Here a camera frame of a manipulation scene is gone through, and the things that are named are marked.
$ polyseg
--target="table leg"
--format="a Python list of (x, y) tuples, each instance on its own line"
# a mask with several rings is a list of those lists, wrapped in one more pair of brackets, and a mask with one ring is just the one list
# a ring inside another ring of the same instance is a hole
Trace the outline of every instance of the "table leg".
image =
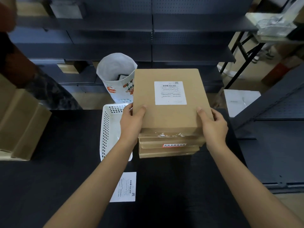
[(257, 53), (261, 50), (265, 43), (259, 43), (254, 50), (252, 51), (251, 55), (246, 59), (245, 63), (242, 67), (237, 71), (231, 81), (226, 85), (225, 89), (229, 89), (229, 87), (234, 83), (234, 81), (241, 75), (244, 69), (248, 66), (248, 64), (252, 61), (252, 59), (257, 55)]
[[(243, 35), (244, 35), (244, 33), (245, 33), (245, 32), (240, 32), (240, 34), (239, 34), (237, 40), (235, 41), (235, 43), (234, 43), (234, 45), (233, 45), (233, 47), (232, 47), (232, 49), (231, 49), (231, 53), (234, 53), (235, 49), (237, 48), (238, 43), (241, 41), (241, 38), (242, 38)], [(227, 64), (228, 64), (228, 62), (225, 62), (225, 63), (224, 63), (224, 65), (223, 65), (223, 67), (221, 68), (221, 71), (220, 71), (219, 73), (223, 73), (223, 72), (224, 72), (224, 69), (226, 68)]]

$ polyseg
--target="floor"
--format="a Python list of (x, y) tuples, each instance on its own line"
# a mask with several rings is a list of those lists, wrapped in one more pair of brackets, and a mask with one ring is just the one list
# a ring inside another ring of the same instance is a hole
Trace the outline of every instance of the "floor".
[[(233, 46), (238, 34), (237, 32), (231, 40), (229, 44), (230, 48)], [(253, 41), (249, 40), (245, 43), (244, 48), (248, 51), (255, 45)], [(261, 79), (281, 60), (281, 57), (274, 49), (272, 52), (275, 55), (272, 60), (261, 59), (257, 64), (250, 63), (230, 89), (260, 91), (261, 94), (267, 91), (268, 87), (261, 83)], [(245, 62), (239, 50), (236, 51), (235, 58), (237, 61), (228, 64), (226, 67), (227, 70), (238, 71)], [(228, 84), (231, 80), (231, 77), (225, 74), (222, 75), (222, 78), (224, 85)], [(73, 96), (83, 109), (102, 109), (105, 104), (114, 103), (108, 93), (73, 93)], [(214, 105), (219, 98), (221, 101), (224, 101), (219, 94), (207, 94), (207, 97), (210, 105)], [(278, 194), (276, 196), (304, 221), (304, 193)]]

